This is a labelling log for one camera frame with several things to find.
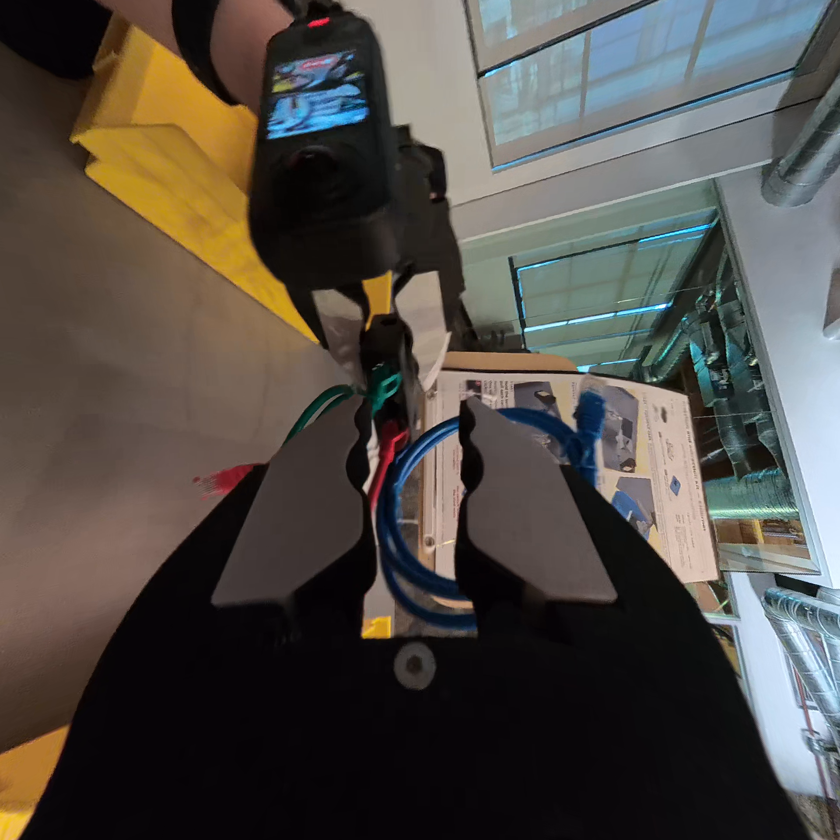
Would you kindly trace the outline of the instruction poster on wooden board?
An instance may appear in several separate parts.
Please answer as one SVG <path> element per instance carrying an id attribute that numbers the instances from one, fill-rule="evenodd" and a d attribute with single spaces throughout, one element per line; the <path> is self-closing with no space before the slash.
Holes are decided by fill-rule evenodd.
<path id="1" fill-rule="evenodd" d="M 605 400 L 595 449 L 597 488 L 684 584 L 719 578 L 718 557 L 700 473 L 690 401 L 657 385 L 582 372 L 537 353 L 451 351 L 427 394 L 424 428 L 456 418 L 462 400 L 527 408 L 574 425 L 586 385 Z"/>

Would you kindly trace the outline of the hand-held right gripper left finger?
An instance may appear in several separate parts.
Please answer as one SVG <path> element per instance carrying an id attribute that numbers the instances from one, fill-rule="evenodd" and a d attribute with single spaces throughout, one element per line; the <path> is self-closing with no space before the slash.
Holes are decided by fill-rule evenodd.
<path id="1" fill-rule="evenodd" d="M 211 603 L 278 607 L 292 637 L 360 637 L 377 575 L 370 502 L 371 405 L 352 395 L 269 462 Z"/>

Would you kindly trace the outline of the yellow plastic bin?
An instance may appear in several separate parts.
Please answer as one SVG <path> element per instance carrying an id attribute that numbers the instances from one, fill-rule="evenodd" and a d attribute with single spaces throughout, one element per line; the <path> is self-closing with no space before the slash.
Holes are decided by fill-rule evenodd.
<path id="1" fill-rule="evenodd" d="M 270 311 L 324 345 L 257 255 L 249 192 L 259 116 L 219 101 L 183 59 L 114 15 L 71 140 L 87 174 Z M 391 314 L 393 273 L 362 287 L 374 316 Z"/>
<path id="2" fill-rule="evenodd" d="M 392 636 L 391 616 L 365 618 L 363 639 L 387 639 Z M 1 755 L 1 839 L 19 838 L 43 795 L 61 751 L 69 726 L 50 731 L 18 745 Z M 386 762 L 378 760 L 364 768 L 357 781 L 366 783 L 370 793 L 381 789 L 386 776 Z"/>

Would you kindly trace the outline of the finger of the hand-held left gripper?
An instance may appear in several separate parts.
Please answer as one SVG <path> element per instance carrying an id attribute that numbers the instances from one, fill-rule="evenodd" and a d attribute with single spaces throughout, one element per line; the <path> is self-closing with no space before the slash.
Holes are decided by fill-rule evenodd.
<path id="1" fill-rule="evenodd" d="M 361 366 L 365 304 L 335 289 L 315 290 L 312 298 L 331 357 L 339 366 Z"/>
<path id="2" fill-rule="evenodd" d="M 438 378 L 452 337 L 445 320 L 438 272 L 414 275 L 395 294 L 395 309 L 413 337 L 418 379 Z"/>

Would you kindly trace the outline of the black ethernet switch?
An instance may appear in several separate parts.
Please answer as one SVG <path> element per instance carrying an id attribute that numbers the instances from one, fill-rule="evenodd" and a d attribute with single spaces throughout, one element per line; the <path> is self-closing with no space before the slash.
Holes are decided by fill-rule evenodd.
<path id="1" fill-rule="evenodd" d="M 413 337 L 395 314 L 373 317 L 361 338 L 364 393 L 372 406 L 374 425 L 381 432 L 393 421 L 412 444 L 421 434 L 423 390 L 413 357 Z"/>

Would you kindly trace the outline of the person's left hand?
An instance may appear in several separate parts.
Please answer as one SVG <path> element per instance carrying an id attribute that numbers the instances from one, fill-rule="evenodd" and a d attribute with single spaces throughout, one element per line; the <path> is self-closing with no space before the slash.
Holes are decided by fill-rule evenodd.
<path id="1" fill-rule="evenodd" d="M 259 116 L 266 50 L 292 15 L 277 1 L 222 1 L 213 22 L 211 58 L 218 78 L 238 104 Z"/>

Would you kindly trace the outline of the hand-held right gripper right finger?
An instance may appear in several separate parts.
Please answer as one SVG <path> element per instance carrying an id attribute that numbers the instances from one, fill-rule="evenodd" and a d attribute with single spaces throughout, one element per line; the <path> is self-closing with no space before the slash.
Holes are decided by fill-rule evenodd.
<path id="1" fill-rule="evenodd" d="M 563 420 L 473 396 L 458 414 L 455 572 L 479 632 L 551 625 L 562 605 L 609 608 L 618 594 L 570 486 L 593 490 L 593 444 Z"/>

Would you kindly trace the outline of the black wristband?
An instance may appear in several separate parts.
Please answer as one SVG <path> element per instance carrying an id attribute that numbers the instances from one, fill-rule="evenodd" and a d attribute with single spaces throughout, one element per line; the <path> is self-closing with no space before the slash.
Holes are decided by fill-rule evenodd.
<path id="1" fill-rule="evenodd" d="M 220 1 L 172 1 L 171 22 L 181 58 L 215 98 L 236 107 L 241 104 L 217 74 L 212 59 L 212 38 Z"/>

